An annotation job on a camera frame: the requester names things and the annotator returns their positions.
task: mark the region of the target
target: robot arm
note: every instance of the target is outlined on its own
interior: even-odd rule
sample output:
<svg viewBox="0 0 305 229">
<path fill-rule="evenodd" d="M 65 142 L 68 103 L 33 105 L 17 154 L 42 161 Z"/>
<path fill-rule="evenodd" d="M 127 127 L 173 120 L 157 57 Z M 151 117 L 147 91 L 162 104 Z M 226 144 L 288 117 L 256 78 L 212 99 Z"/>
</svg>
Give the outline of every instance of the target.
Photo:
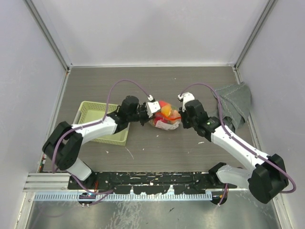
<svg viewBox="0 0 305 229">
<path fill-rule="evenodd" d="M 55 146 L 61 136 L 67 131 L 78 128 L 65 137 L 66 143 L 60 143 L 55 164 L 60 170 L 68 171 L 90 187 L 96 180 L 95 173 L 78 158 L 80 147 L 97 137 L 122 131 L 127 128 L 129 122 L 139 121 L 144 125 L 160 110 L 159 103 L 155 102 L 152 96 L 149 100 L 140 105 L 138 98 L 127 96 L 116 111 L 107 114 L 104 121 L 95 125 L 97 120 L 77 125 L 61 122 L 54 129 L 42 150 L 49 158 L 53 158 Z"/>
<path fill-rule="evenodd" d="M 225 126 L 231 135 L 229 136 L 221 126 L 220 120 L 217 117 L 208 117 L 202 104 L 191 93 L 179 95 L 178 99 L 183 102 L 179 109 L 183 127 L 194 128 L 198 135 L 225 149 L 245 167 L 245 169 L 233 168 L 226 163 L 219 163 L 209 170 L 212 182 L 215 184 L 219 182 L 229 183 L 247 188 L 262 203 L 269 202 L 288 186 L 286 177 L 262 159 L 251 154 L 232 137 L 256 152 L 257 155 L 271 161 L 285 171 L 283 159 L 279 155 L 269 156 L 254 148 Z"/>
</svg>

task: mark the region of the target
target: clear plastic bag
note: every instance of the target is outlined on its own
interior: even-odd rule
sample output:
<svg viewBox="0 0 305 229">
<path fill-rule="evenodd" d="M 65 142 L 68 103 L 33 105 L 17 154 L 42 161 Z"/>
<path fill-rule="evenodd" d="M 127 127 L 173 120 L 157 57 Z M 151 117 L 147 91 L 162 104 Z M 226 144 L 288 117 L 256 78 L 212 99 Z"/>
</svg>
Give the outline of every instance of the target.
<svg viewBox="0 0 305 229">
<path fill-rule="evenodd" d="M 163 130 L 177 129 L 180 123 L 180 114 L 178 109 L 165 101 L 158 101 L 161 111 L 155 114 L 155 117 L 149 123 Z"/>
</svg>

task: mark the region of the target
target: wall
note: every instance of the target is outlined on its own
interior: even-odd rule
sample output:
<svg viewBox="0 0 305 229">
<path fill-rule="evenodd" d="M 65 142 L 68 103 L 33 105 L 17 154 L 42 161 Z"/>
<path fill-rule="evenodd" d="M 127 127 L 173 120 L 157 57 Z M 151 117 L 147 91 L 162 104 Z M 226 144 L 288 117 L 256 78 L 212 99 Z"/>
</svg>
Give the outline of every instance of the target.
<svg viewBox="0 0 305 229">
<path fill-rule="evenodd" d="M 279 0 L 240 67 L 263 149 L 281 155 L 297 183 L 284 195 L 295 228 L 305 224 L 304 21 L 303 0 Z"/>
<path fill-rule="evenodd" d="M 21 0 L 0 8 L 0 224 L 13 228 L 65 76 Z"/>
<path fill-rule="evenodd" d="M 74 66 L 227 65 L 267 0 L 33 2 Z"/>
</svg>

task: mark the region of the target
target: gray towel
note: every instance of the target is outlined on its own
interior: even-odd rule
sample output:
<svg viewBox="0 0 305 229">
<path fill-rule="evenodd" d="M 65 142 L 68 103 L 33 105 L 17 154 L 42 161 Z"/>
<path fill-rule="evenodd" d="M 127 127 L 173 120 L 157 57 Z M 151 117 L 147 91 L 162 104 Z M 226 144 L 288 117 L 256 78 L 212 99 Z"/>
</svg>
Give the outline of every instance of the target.
<svg viewBox="0 0 305 229">
<path fill-rule="evenodd" d="M 232 84 L 223 88 L 216 89 L 222 107 L 223 118 L 226 125 L 233 131 L 242 127 L 248 120 L 251 107 L 251 92 L 245 83 Z M 218 110 L 210 116 L 218 116 Z"/>
</svg>

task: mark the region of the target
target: metal vent strip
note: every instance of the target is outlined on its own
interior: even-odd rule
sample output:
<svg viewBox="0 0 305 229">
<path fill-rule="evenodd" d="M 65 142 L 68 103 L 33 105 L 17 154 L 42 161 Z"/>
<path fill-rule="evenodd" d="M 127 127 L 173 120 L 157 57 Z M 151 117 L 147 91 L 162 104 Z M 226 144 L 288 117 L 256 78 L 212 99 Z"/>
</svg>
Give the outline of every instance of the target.
<svg viewBox="0 0 305 229">
<path fill-rule="evenodd" d="M 79 195 L 82 192 L 39 192 L 35 194 L 34 201 L 78 201 Z M 102 198 L 104 195 L 98 195 L 96 199 Z M 103 201 L 198 201 L 198 200 L 212 200 L 212 192 L 206 191 L 205 194 L 180 194 L 175 195 L 174 193 L 146 195 L 136 195 L 134 193 L 123 195 L 123 194 L 110 194 Z M 94 201 L 92 199 L 81 199 L 84 201 Z"/>
</svg>

